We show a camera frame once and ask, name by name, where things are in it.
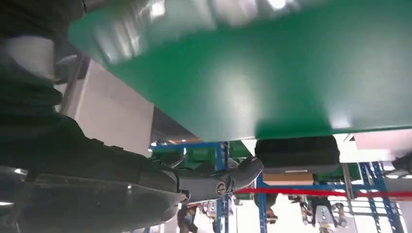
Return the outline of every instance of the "white wall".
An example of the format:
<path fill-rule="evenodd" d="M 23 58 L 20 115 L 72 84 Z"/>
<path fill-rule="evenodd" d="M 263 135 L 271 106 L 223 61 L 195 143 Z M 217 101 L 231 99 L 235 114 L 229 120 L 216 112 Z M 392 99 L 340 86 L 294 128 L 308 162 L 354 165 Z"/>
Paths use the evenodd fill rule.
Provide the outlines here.
<path fill-rule="evenodd" d="M 62 91 L 64 86 L 56 89 Z M 150 156 L 153 110 L 152 103 L 90 61 L 86 79 L 76 85 L 68 115 L 77 120 L 86 136 Z"/>

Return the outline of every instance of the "metal rack frame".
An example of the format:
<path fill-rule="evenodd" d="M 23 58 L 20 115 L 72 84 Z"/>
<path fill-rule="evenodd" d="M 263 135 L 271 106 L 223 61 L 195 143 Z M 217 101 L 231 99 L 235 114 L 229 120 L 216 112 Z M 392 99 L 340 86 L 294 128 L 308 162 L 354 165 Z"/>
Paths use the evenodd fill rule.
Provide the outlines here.
<path fill-rule="evenodd" d="M 372 193 L 373 191 L 377 190 L 380 192 L 387 192 L 386 185 L 385 185 L 385 178 L 384 174 L 381 170 L 379 162 L 372 162 L 372 163 L 359 163 L 359 168 L 361 172 L 361 176 L 363 179 L 363 184 L 360 185 L 352 185 L 348 183 L 350 181 L 350 174 L 348 171 L 344 171 L 345 181 L 344 185 L 295 185 L 295 186 L 277 186 L 277 185 L 267 185 L 263 182 L 262 174 L 259 175 L 257 179 L 257 188 L 273 188 L 273 189 L 297 189 L 297 190 L 335 190 L 335 189 L 344 189 L 346 191 L 346 196 L 348 199 L 355 198 L 355 194 L 353 193 L 354 190 L 363 191 L 365 190 L 368 193 Z M 371 177 L 373 181 L 373 185 L 370 184 L 369 177 Z M 382 198 L 385 211 L 387 213 L 389 223 L 392 227 L 393 233 L 404 233 L 402 224 L 399 218 L 399 215 L 394 212 L 392 208 L 392 203 L 389 197 L 386 195 Z M 375 220 L 375 225 L 378 233 L 381 232 L 380 223 L 379 223 L 379 215 L 376 209 L 375 201 L 373 198 L 368 198 L 369 207 L 372 211 L 372 217 Z M 260 233 L 267 233 L 267 226 L 266 226 L 266 199 L 263 193 L 259 193 L 258 195 L 258 203 L 259 203 L 259 219 L 260 219 Z"/>

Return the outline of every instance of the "person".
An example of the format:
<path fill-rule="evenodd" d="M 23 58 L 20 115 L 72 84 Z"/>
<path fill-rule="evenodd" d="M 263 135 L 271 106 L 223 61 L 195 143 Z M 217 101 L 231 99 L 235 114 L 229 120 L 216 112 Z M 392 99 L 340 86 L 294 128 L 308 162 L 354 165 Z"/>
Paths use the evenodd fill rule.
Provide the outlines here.
<path fill-rule="evenodd" d="M 263 169 L 257 158 L 208 175 L 174 169 L 90 139 L 56 112 L 62 94 L 52 82 L 54 50 L 67 41 L 70 22 L 99 2 L 0 2 L 0 182 L 13 183 L 0 192 L 13 203 L 0 213 L 1 228 L 128 232 L 171 219 L 180 202 L 246 187 Z"/>
<path fill-rule="evenodd" d="M 180 233 L 197 233 L 197 226 L 194 224 L 194 218 L 198 207 L 203 207 L 202 204 L 182 205 L 182 208 L 177 212 L 177 226 Z"/>
<path fill-rule="evenodd" d="M 266 218 L 269 219 L 267 222 L 269 224 L 275 224 L 278 217 L 275 215 L 274 211 L 272 210 L 272 206 L 276 203 L 277 193 L 266 193 Z M 253 200 L 255 201 L 255 205 L 259 207 L 258 201 L 258 194 L 255 193 Z"/>

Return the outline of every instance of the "green panel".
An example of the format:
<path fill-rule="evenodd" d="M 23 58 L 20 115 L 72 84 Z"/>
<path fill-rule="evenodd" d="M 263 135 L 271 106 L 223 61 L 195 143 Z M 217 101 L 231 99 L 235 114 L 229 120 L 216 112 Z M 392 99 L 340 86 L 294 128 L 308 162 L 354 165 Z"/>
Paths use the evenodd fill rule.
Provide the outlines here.
<path fill-rule="evenodd" d="M 233 141 L 230 142 L 230 152 L 229 155 L 231 158 L 245 158 L 252 156 L 249 150 L 245 147 L 242 141 Z"/>
<path fill-rule="evenodd" d="M 350 179 L 352 181 L 361 180 L 361 174 L 359 173 L 358 164 L 349 163 L 349 173 L 350 173 Z M 317 175 L 318 175 L 318 180 L 319 181 L 327 181 L 327 182 L 342 181 L 342 182 L 344 182 L 342 165 L 339 165 L 339 167 L 333 172 L 319 173 Z"/>
<path fill-rule="evenodd" d="M 148 51 L 117 64 L 96 42 L 122 44 L 113 39 L 121 30 L 100 31 L 115 24 L 110 10 L 73 24 L 70 37 L 205 141 L 398 129 L 412 126 L 411 9 L 407 0 L 336 0 L 247 27 L 176 33 L 157 49 L 148 36 Z M 152 34 L 168 24 L 159 25 Z"/>

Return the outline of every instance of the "person's leg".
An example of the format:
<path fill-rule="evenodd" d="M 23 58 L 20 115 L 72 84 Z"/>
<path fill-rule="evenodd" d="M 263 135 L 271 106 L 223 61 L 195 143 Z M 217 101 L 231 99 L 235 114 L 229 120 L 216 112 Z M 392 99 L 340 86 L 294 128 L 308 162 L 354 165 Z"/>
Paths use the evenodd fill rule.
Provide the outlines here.
<path fill-rule="evenodd" d="M 180 233 L 189 233 L 189 228 L 184 223 L 179 226 L 179 230 L 180 230 Z"/>

